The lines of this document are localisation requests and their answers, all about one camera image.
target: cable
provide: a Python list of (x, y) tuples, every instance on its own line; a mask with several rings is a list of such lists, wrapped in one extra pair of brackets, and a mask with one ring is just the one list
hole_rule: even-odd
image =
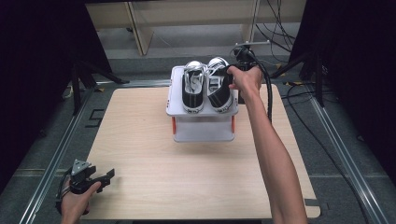
[(288, 38), (291, 38), (291, 39), (295, 39), (295, 38), (296, 38), (296, 37), (294, 37), (294, 36), (292, 36), (292, 35), (289, 35), (289, 34), (280, 34), (280, 33), (274, 32), (274, 31), (270, 30), (270, 28), (268, 28), (268, 27), (265, 25), (265, 23), (263, 23), (262, 25), (264, 26), (264, 28), (265, 28), (267, 31), (271, 32), (271, 33), (274, 34), (274, 35), (286, 35)]
[(267, 61), (265, 61), (265, 60), (260, 60), (260, 62), (263, 62), (263, 63), (268, 63), (269, 65), (272, 65), (272, 66), (277, 66), (277, 64), (270, 63), (270, 62), (267, 62)]
[[(265, 38), (270, 39), (270, 37), (268, 37), (268, 35), (266, 35), (266, 34), (260, 29), (259, 25), (256, 24), (256, 28), (260, 31), (260, 33), (262, 33), (262, 35), (263, 35)], [(280, 44), (278, 44), (277, 42), (275, 42), (273, 39), (271, 39), (270, 42), (276, 44), (278, 47), (282, 48), (282, 49), (285, 50), (285, 51), (291, 52), (290, 49), (287, 49), (287, 48), (283, 47), (282, 45), (280, 45)]]
[(271, 86), (271, 78), (270, 75), (267, 71), (267, 69), (264, 67), (264, 65), (262, 63), (260, 63), (260, 61), (256, 58), (256, 56), (249, 51), (247, 53), (248, 56), (250, 56), (255, 62), (256, 64), (259, 66), (260, 70), (262, 70), (262, 74), (264, 76), (265, 79), (265, 83), (267, 86), (267, 92), (268, 92), (268, 109), (267, 109), (267, 116), (268, 119), (270, 121), (272, 121), (272, 105), (273, 105), (273, 93), (272, 93), (272, 86)]
[(276, 15), (276, 13), (275, 13), (275, 11), (274, 11), (274, 9), (273, 9), (273, 7), (272, 7), (272, 5), (271, 5), (271, 3), (270, 3), (270, 1), (269, 0), (267, 0), (267, 3), (268, 3), (268, 6), (271, 8), (271, 10), (273, 11), (273, 13), (274, 13), (274, 16), (275, 16), (275, 18), (276, 18), (276, 27), (277, 26), (279, 26), (279, 28), (280, 28), (280, 30), (282, 31), (282, 34), (283, 34), (283, 37), (285, 38), (285, 42), (286, 42), (286, 44), (288, 45), (288, 42), (286, 41), (286, 35), (288, 35), (287, 34), (287, 32), (285, 31), (285, 29), (283, 28), (283, 26), (282, 26), (282, 21), (281, 21), (281, 17), (280, 17), (280, 7), (281, 7), (281, 5), (282, 5), (282, 1), (281, 0), (277, 0), (277, 15)]
[(303, 119), (300, 117), (300, 115), (297, 113), (296, 109), (294, 108), (294, 106), (292, 105), (292, 103), (290, 102), (290, 93), (291, 90), (296, 87), (296, 86), (292, 86), (290, 87), (290, 89), (288, 90), (287, 93), (287, 100), (289, 102), (289, 105), (291, 107), (291, 109), (294, 111), (295, 115), (297, 116), (297, 118), (300, 120), (300, 122), (305, 126), (305, 128), (311, 133), (311, 135), (315, 138), (315, 140), (317, 140), (317, 142), (320, 144), (320, 146), (323, 148), (324, 152), (326, 153), (326, 155), (328, 156), (328, 158), (332, 161), (332, 164), (334, 165), (334, 167), (337, 169), (337, 171), (340, 173), (340, 175), (344, 178), (344, 180), (346, 181), (346, 183), (349, 185), (350, 189), (352, 190), (359, 208), (361, 210), (361, 213), (363, 214), (363, 218), (365, 223), (369, 223), (368, 217), (366, 215), (366, 213), (364, 212), (364, 208), (362, 205), (362, 202), (360, 200), (360, 197), (358, 195), (358, 192), (353, 188), (352, 184), (350, 183), (350, 181), (347, 179), (346, 175), (344, 174), (344, 172), (342, 171), (341, 167), (335, 162), (334, 158), (332, 157), (332, 155), (330, 154), (329, 150), (320, 142), (320, 140), (315, 136), (315, 134), (309, 129), (309, 127), (305, 124), (305, 122), (303, 121)]
[(72, 172), (72, 168), (73, 167), (70, 167), (66, 172), (64, 172), (64, 175), (62, 176), (61, 182), (59, 182), (59, 187), (58, 187), (58, 191), (57, 191), (57, 194), (56, 194), (56, 198), (59, 199), (59, 200), (62, 199), (62, 188), (64, 187), (64, 180), (66, 179), (66, 177), (68, 175), (70, 175), (70, 173)]

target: black cable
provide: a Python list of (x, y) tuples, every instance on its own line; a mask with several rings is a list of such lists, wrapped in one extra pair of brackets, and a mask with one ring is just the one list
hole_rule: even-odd
[(256, 58), (256, 56), (251, 51), (249, 51), (247, 53), (247, 55), (250, 56), (256, 62), (256, 64), (259, 66), (260, 70), (262, 70), (265, 84), (267, 86), (267, 96), (268, 96), (267, 116), (268, 116), (268, 119), (272, 122), (273, 93), (272, 93), (270, 75), (269, 75), (267, 69), (264, 67), (264, 65)]
[(268, 27), (265, 25), (265, 23), (263, 23), (262, 25), (264, 26), (264, 28), (265, 28), (267, 31), (271, 32), (271, 33), (274, 34), (274, 35), (286, 35), (288, 38), (291, 38), (291, 39), (295, 39), (295, 38), (296, 38), (296, 37), (294, 37), (294, 36), (292, 36), (292, 35), (289, 35), (289, 34), (280, 34), (280, 33), (274, 32), (274, 31), (270, 30), (270, 28), (268, 28)]
[[(256, 24), (256, 28), (259, 30), (260, 33), (262, 33), (262, 35), (263, 35), (265, 38), (271, 39), (270, 37), (268, 37), (268, 35), (266, 35), (266, 34), (260, 29), (259, 25)], [(273, 39), (271, 39), (271, 43), (276, 44), (278, 47), (282, 48), (282, 49), (285, 50), (285, 51), (291, 52), (290, 49), (287, 49), (287, 48), (283, 47), (283, 46), (280, 45), (279, 43), (275, 42)]]
[(288, 96), (288, 97), (287, 97), (287, 100), (288, 100), (288, 102), (289, 102), (289, 105), (290, 105), (291, 109), (294, 111), (295, 115), (296, 115), (297, 118), (300, 120), (300, 122), (305, 126), (305, 128), (306, 128), (306, 129), (311, 133), (311, 135), (315, 138), (315, 140), (317, 140), (317, 142), (318, 142), (318, 143), (320, 144), (320, 146), (323, 148), (324, 152), (327, 154), (327, 156), (329, 157), (329, 159), (332, 161), (332, 164), (334, 165), (334, 167), (337, 169), (337, 171), (340, 173), (340, 175), (344, 178), (344, 180), (346, 181), (346, 183), (349, 185), (350, 189), (352, 190), (352, 192), (353, 192), (353, 194), (354, 194), (354, 196), (355, 196), (355, 198), (356, 198), (356, 200), (357, 200), (357, 202), (358, 202), (358, 205), (359, 205), (359, 208), (360, 208), (360, 210), (361, 210), (361, 213), (363, 214), (365, 223), (369, 223), (368, 217), (367, 217), (366, 213), (364, 212), (364, 208), (363, 208), (363, 205), (362, 205), (362, 201), (361, 201), (361, 198), (360, 198), (358, 192), (355, 190), (355, 188), (353, 188), (352, 184), (351, 184), (350, 181), (347, 179), (346, 175), (344, 174), (344, 172), (342, 171), (342, 169), (340, 168), (340, 166), (335, 162), (335, 160), (334, 160), (334, 158), (332, 157), (332, 155), (330, 154), (329, 150), (320, 142), (320, 140), (315, 136), (315, 134), (309, 129), (309, 127), (305, 124), (305, 122), (303, 121), (303, 119), (300, 117), (300, 115), (297, 113), (296, 109), (294, 108), (294, 106), (293, 106), (292, 103), (290, 102), (289, 96), (290, 96), (291, 90), (292, 90), (294, 87), (296, 87), (296, 86), (290, 87), (290, 89), (288, 90), (288, 93), (287, 93), (287, 96)]
[[(275, 12), (274, 8), (272, 7), (271, 3), (269, 2), (269, 0), (267, 0), (267, 3), (268, 3), (268, 6), (269, 6), (269, 7), (271, 8), (271, 10), (273, 11), (274, 17), (276, 18), (276, 26), (275, 26), (275, 28), (274, 28), (274, 31), (272, 32), (272, 33), (273, 33), (273, 34), (272, 34), (272, 38), (269, 38), (267, 35), (265, 35), (265, 34), (262, 32), (262, 30), (259, 28), (259, 26), (258, 26), (257, 24), (256, 24), (256, 27), (259, 29), (259, 31), (262, 33), (262, 35), (265, 36), (265, 38), (267, 38), (268, 40), (271, 41), (271, 53), (272, 53), (273, 57), (274, 57), (275, 59), (277, 59), (278, 61), (282, 62), (282, 63), (287, 63), (287, 62), (285, 62), (285, 61), (283, 61), (283, 60), (278, 59), (278, 58), (275, 56), (274, 51), (273, 51), (273, 42), (274, 42), (274, 44), (276, 44), (277, 46), (281, 47), (282, 49), (284, 49), (284, 50), (286, 50), (286, 51), (288, 51), (288, 52), (291, 52), (291, 49), (290, 49), (290, 46), (289, 46), (289, 43), (288, 43), (288, 40), (289, 40), (290, 44), (292, 44), (292, 41), (290, 40), (290, 35), (288, 35), (288, 33), (285, 31), (285, 29), (284, 29), (283, 26), (282, 26), (282, 22), (281, 22), (281, 20), (280, 20), (280, 7), (281, 7), (282, 2), (281, 2), (280, 0), (277, 1), (277, 15), (276, 15), (276, 12)], [(277, 34), (277, 32), (276, 32), (276, 27), (277, 27), (277, 26), (279, 26), (279, 28), (281, 29), (281, 31), (282, 31), (282, 36), (283, 36), (283, 38), (284, 38), (284, 40), (285, 40), (285, 43), (286, 43), (286, 45), (288, 46), (288, 48), (284, 48), (283, 46), (279, 45), (278, 43), (276, 43), (276, 42), (274, 41), (274, 36), (275, 36), (275, 34)]]
[(59, 182), (58, 193), (56, 195), (57, 199), (61, 199), (62, 198), (62, 189), (64, 188), (64, 180), (66, 179), (67, 175), (70, 175), (70, 173), (72, 172), (72, 168), (73, 167), (70, 167), (66, 172), (64, 172), (64, 175), (62, 176), (61, 182)]

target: white shoe rack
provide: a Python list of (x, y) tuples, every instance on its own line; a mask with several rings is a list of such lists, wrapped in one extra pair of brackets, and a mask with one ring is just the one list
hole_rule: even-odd
[(225, 113), (218, 113), (210, 104), (204, 82), (204, 108), (197, 114), (189, 114), (183, 108), (182, 81), (184, 66), (172, 69), (166, 114), (172, 117), (176, 142), (224, 142), (234, 139), (234, 115), (238, 113), (236, 94), (233, 104)]

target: sneaker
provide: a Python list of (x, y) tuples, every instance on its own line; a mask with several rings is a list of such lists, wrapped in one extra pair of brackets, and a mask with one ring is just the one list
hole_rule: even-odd
[(207, 97), (218, 113), (226, 112), (233, 104), (233, 90), (228, 87), (232, 81), (225, 71), (228, 65), (220, 57), (210, 60), (207, 65)]
[(184, 66), (182, 80), (183, 108), (189, 114), (197, 114), (204, 108), (205, 65), (192, 61)]

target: wooden table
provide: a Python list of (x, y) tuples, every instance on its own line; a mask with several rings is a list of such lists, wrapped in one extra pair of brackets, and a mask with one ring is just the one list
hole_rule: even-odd
[[(273, 123), (296, 166), (305, 199), (316, 199), (276, 86)], [(165, 113), (168, 88), (114, 91), (87, 159), (96, 175), (115, 168), (85, 219), (264, 219), (270, 206), (244, 105), (235, 139), (177, 143)], [(266, 88), (262, 88), (266, 100)], [(306, 207), (318, 217), (318, 206)]]

